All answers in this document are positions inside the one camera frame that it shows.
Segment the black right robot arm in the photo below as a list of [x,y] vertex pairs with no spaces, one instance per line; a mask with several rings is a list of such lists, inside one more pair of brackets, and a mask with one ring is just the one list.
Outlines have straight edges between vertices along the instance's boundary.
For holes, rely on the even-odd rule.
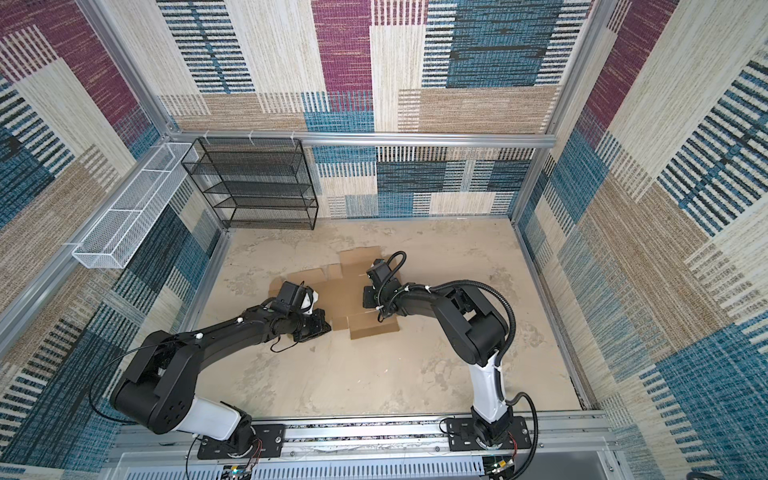
[[365,286],[362,306],[375,309],[381,320],[392,315],[436,319],[454,352],[470,366],[471,414],[478,443],[490,449],[504,441],[512,413],[505,398],[501,363],[514,341],[516,320],[500,292],[474,280],[437,286],[392,282]]

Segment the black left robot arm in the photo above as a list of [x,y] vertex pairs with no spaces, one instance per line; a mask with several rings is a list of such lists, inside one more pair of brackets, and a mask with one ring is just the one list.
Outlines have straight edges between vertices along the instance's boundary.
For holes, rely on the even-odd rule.
[[221,453],[242,458],[255,448],[252,417],[196,395],[200,373],[245,348],[283,335],[303,343],[331,331],[322,309],[286,311],[257,305],[201,330],[151,333],[112,391],[119,413],[157,435],[171,431],[217,442]]

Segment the brown cardboard box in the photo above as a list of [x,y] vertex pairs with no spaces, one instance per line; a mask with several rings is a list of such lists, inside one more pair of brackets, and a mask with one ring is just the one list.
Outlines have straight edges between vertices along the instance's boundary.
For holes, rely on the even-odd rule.
[[380,246],[342,251],[337,263],[274,278],[268,295],[276,296],[284,281],[304,283],[318,293],[315,305],[325,311],[334,331],[348,330],[351,340],[395,333],[400,330],[397,316],[379,322],[375,307],[363,306],[364,288],[371,285],[366,271],[381,258]]

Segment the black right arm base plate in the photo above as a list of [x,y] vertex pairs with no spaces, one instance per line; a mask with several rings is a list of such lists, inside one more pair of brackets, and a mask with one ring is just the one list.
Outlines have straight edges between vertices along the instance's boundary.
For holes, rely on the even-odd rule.
[[480,418],[446,417],[439,429],[447,436],[452,452],[520,450],[533,445],[534,431],[522,416],[507,415],[493,423]]

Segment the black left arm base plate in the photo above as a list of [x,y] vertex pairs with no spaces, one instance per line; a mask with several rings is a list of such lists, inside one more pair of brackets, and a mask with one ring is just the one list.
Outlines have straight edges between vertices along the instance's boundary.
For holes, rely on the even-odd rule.
[[240,428],[227,440],[204,436],[196,458],[198,460],[240,460],[278,458],[285,439],[285,424],[255,424]]

